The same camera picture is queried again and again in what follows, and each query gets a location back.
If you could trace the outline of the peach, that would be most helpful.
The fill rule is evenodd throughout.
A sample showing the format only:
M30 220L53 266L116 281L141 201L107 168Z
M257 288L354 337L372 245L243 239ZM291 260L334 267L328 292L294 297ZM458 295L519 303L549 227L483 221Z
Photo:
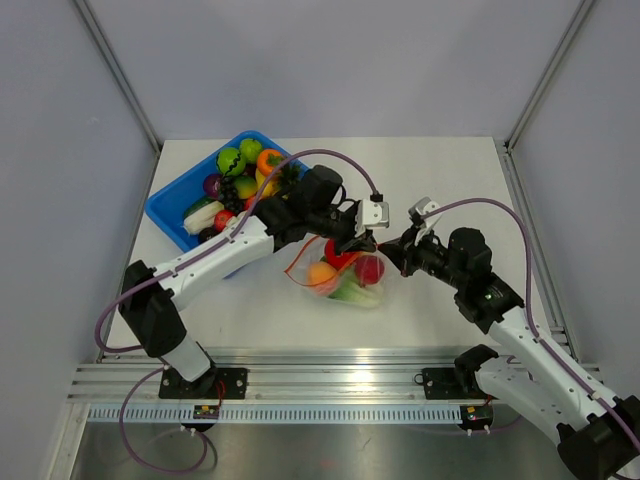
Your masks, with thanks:
M312 263L306 272L307 285L313 288L333 287L337 277L337 270L324 261Z

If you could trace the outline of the large red tomato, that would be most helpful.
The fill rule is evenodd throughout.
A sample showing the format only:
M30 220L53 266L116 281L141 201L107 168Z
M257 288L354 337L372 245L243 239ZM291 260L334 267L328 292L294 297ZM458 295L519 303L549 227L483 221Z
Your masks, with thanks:
M361 285L375 285L384 276L385 265L376 255L362 255L354 262L354 272Z

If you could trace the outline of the green lettuce head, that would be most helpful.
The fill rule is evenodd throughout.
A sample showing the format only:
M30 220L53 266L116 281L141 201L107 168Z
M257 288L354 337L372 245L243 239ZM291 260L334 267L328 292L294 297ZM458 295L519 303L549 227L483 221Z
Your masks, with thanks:
M344 280L328 299L372 309L381 305L384 296L385 290L380 284L361 286L357 281Z

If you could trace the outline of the clear zip top bag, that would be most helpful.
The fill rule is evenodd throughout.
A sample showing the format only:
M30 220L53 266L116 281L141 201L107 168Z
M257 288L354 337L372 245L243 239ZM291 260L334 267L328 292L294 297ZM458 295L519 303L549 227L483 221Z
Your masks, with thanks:
M373 252L373 253L354 252L354 253L345 253L342 255L338 255L334 253L333 240L325 239L320 236L313 236L304 243L304 245L298 251L298 253L293 258L293 260L284 269L284 274L290 281L292 281L297 286L301 287L308 294L318 298L326 299L329 301L338 302L338 301L328 299L328 296L332 292L334 292L344 280L353 280L359 283L354 272L354 262L362 255L376 255L384 262L385 273L381 281L378 283L381 286L383 286L385 290L385 296L381 303L382 305L386 297L385 282L387 278L387 267L386 267L386 261L378 252ZM319 261L327 262L337 270L337 273L338 273L337 282L333 287L313 288L307 285L307 279L306 279L307 268L312 263L319 262Z

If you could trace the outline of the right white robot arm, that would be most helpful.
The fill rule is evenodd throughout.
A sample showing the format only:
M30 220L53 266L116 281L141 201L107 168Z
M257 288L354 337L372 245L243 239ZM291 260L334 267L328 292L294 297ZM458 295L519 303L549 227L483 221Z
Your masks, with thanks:
M492 269L477 229L459 228L442 245L409 229L379 250L408 277L423 271L454 288L462 316L519 362L478 345L454 361L454 384L466 396L497 398L556 446L578 479L619 478L639 457L639 400L621 398L579 365L527 317L524 300Z

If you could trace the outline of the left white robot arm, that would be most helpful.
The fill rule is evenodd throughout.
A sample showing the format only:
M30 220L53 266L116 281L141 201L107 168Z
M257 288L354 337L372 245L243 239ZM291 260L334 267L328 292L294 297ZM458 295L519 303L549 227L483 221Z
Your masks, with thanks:
M339 174L317 165L287 193L256 200L240 220L182 258L126 269L119 314L147 356L163 362L179 397L222 391L217 365L180 315L208 286L308 234L333 240L340 253L374 251L374 229L388 225L387 204L374 193L342 210L334 201L341 187Z

